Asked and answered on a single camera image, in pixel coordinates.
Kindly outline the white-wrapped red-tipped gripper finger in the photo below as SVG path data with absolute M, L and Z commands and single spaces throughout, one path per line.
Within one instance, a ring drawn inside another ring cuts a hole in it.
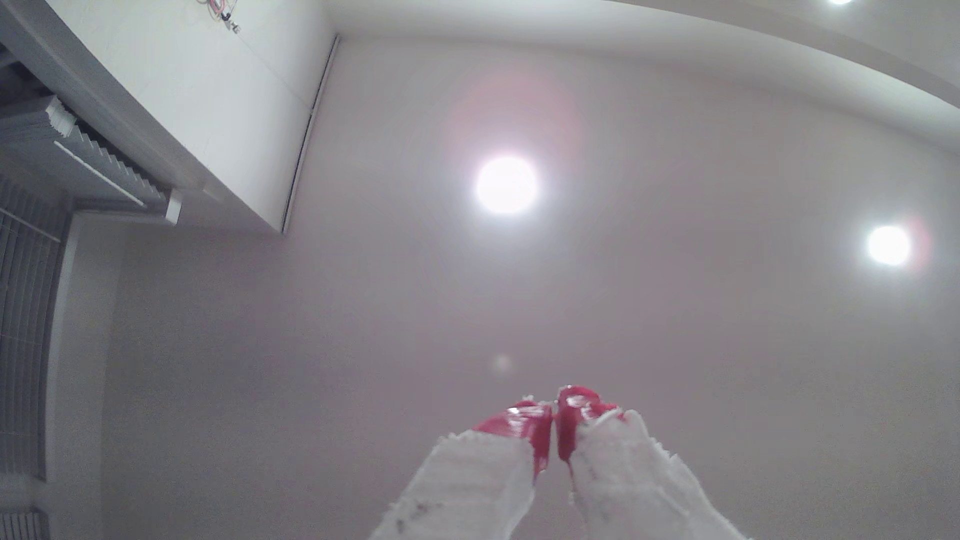
M 522 399 L 438 439 L 370 539 L 510 539 L 551 448 L 553 405 Z
M 583 386 L 557 396 L 558 457 L 587 539 L 745 539 L 640 412 Z

